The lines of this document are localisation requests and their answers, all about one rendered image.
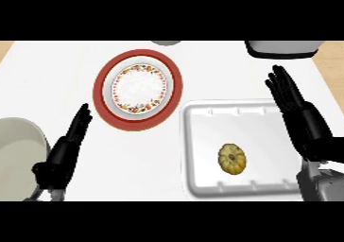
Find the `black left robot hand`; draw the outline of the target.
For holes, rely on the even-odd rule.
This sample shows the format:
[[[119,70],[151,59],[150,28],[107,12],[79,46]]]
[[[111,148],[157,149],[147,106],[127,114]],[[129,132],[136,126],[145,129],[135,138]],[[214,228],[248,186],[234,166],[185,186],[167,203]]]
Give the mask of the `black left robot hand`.
[[[36,163],[32,168],[41,189],[63,190],[67,188],[92,120],[89,104],[83,104],[74,115],[67,134],[58,139],[46,161]]]

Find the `yellow squash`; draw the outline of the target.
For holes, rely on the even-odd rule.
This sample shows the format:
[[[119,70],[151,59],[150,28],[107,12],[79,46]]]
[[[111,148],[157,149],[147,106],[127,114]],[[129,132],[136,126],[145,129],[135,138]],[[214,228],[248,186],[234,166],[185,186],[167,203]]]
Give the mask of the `yellow squash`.
[[[219,164],[231,175],[239,175],[247,168],[247,155],[235,144],[225,144],[219,151]]]

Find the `red round placemat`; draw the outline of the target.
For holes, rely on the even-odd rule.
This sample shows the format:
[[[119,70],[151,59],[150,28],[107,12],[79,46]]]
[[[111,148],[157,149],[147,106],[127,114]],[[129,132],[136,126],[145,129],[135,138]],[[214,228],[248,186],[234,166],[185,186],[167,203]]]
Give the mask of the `red round placemat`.
[[[108,107],[104,103],[104,98],[102,98],[102,86],[104,86],[104,79],[107,78],[108,71],[113,69],[113,67],[119,64],[120,61],[138,56],[152,57],[169,66],[169,69],[172,71],[172,77],[173,77],[173,91],[172,91],[172,100],[166,108],[163,109],[163,111],[158,112],[148,119],[130,121],[130,120],[122,119],[108,111]],[[94,105],[95,105],[96,112],[101,118],[104,119],[104,121],[117,129],[127,130],[127,131],[148,130],[155,126],[158,126],[173,115],[173,112],[176,110],[180,97],[182,97],[182,89],[183,89],[182,75],[173,60],[163,53],[154,50],[150,50],[150,49],[130,50],[119,54],[108,61],[96,76],[95,84],[94,84]]]

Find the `white tray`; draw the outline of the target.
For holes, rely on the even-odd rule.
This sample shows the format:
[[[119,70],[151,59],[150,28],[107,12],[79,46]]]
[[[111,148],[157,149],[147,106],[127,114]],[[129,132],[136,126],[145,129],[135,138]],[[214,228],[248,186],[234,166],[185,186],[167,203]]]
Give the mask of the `white tray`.
[[[272,99],[194,100],[180,110],[182,174],[200,200],[294,200],[303,158]]]

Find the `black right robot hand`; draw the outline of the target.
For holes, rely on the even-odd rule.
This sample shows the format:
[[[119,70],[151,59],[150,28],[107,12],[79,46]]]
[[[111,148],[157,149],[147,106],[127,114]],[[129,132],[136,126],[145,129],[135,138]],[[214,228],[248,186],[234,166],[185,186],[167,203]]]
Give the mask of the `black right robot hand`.
[[[292,145],[312,162],[344,164],[344,137],[335,137],[326,119],[304,100],[297,83],[281,65],[273,66],[266,85],[270,89]]]

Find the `white floral plate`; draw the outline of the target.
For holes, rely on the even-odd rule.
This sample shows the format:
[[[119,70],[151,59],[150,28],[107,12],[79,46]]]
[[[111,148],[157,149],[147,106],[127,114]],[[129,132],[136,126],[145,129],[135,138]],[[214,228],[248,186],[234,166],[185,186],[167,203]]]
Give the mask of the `white floral plate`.
[[[166,108],[173,96],[173,73],[155,58],[122,60],[104,79],[102,98],[108,111],[122,119],[148,119]]]

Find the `grey appliance with dark base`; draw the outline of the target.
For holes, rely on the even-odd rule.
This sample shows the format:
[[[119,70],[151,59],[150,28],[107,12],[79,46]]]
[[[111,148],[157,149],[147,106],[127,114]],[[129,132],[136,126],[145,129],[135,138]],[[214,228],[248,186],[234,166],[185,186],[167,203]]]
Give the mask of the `grey appliance with dark base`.
[[[323,41],[245,41],[253,57],[273,60],[312,58]]]

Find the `beige round bowl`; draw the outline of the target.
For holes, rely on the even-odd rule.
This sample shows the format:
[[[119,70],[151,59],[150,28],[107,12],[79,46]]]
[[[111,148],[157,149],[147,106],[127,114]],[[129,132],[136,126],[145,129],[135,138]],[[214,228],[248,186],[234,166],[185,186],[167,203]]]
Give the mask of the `beige round bowl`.
[[[51,146],[41,127],[27,119],[0,118],[0,201],[23,201],[38,187],[33,165]]]

